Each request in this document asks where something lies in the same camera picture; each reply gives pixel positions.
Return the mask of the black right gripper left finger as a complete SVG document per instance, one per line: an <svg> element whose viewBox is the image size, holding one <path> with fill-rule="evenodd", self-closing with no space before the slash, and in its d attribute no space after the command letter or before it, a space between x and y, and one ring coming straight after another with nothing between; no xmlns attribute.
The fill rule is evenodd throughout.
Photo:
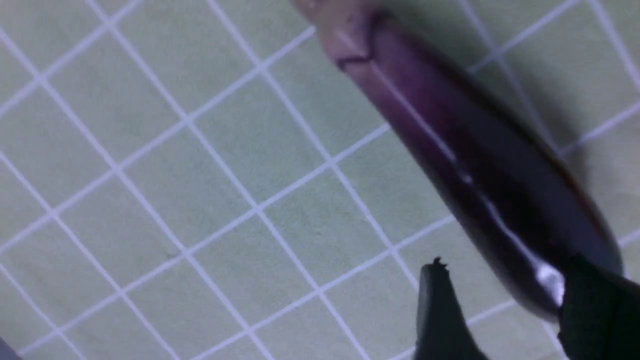
<svg viewBox="0 0 640 360"><path fill-rule="evenodd" d="M450 271L435 257L419 273L414 360L486 360L474 341Z"/></svg>

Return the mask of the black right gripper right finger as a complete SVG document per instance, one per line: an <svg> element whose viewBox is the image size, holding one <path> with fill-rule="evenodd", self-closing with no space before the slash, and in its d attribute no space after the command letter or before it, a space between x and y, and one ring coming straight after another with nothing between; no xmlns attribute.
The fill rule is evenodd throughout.
<svg viewBox="0 0 640 360"><path fill-rule="evenodd" d="M558 339L569 360L640 358L639 284L573 256L558 312Z"/></svg>

